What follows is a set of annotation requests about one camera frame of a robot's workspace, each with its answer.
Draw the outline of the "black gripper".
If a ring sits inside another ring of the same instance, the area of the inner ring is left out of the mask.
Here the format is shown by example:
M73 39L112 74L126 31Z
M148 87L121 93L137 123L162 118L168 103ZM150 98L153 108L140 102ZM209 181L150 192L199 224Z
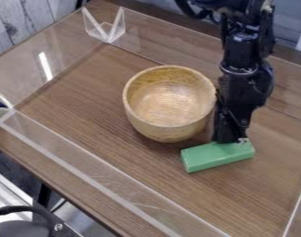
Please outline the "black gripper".
M252 114L272 95L275 71L267 60L249 70L221 64L221 71L212 140L216 143L236 143L248 138Z

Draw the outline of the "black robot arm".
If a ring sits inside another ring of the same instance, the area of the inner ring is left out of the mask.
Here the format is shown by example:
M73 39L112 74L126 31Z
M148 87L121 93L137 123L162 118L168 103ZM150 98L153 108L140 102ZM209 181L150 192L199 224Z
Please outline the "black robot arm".
M220 25L224 59L220 63L215 129L216 143L247 137L253 112L275 90L275 71L268 62L276 45L272 0L176 0L192 19Z

